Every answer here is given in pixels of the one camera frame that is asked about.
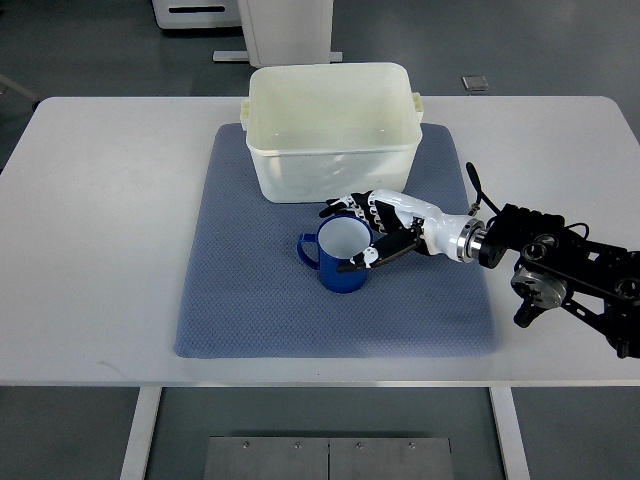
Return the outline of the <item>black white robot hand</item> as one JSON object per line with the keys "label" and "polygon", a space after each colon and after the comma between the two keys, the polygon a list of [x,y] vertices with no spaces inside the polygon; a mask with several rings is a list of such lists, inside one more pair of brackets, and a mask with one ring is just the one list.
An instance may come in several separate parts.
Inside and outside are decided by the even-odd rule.
{"label": "black white robot hand", "polygon": [[339,273],[377,268],[412,251],[469,263],[472,239],[485,227],[473,216],[446,214],[434,204],[385,189],[329,199],[319,216],[333,215],[358,218],[380,234],[364,250],[342,261]]}

